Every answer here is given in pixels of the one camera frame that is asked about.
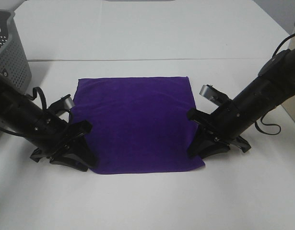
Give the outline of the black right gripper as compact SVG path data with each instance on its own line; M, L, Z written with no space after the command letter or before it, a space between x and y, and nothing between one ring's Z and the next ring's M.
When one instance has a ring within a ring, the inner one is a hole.
M226 153L231 145L243 152L250 150L249 142L241 137L241 133L250 127L250 106L247 101L229 100L211 114L191 108L187 118L199 125L187 149L189 158L199 156L205 159Z

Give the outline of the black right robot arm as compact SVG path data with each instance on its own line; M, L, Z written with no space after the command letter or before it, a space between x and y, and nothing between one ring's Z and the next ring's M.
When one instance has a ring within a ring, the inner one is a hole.
M251 146L241 134L295 95L295 48L283 50L272 57L257 78L234 99L211 85L203 85L200 95L218 107L211 114L195 108L187 112L188 120L199 125L188 147L188 156L203 159L228 152L230 145L247 152Z

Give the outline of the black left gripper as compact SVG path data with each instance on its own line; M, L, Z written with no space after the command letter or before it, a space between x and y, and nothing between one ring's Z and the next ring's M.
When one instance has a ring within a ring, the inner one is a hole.
M94 168L97 164L97 158L84 137L91 130L92 125L86 120L69 124L54 116L42 137L30 139L37 146L30 159L39 162L45 158L50 164L86 172L88 168Z

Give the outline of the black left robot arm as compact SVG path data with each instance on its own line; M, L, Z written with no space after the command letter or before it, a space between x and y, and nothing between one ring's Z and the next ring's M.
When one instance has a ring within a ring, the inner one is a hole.
M36 146L30 156L35 162L46 158L51 164L85 172L97 162L84 138L92 124L73 122L73 107L69 94L47 105L40 87L34 87L32 95L23 94L0 74L0 121L8 127L0 131Z

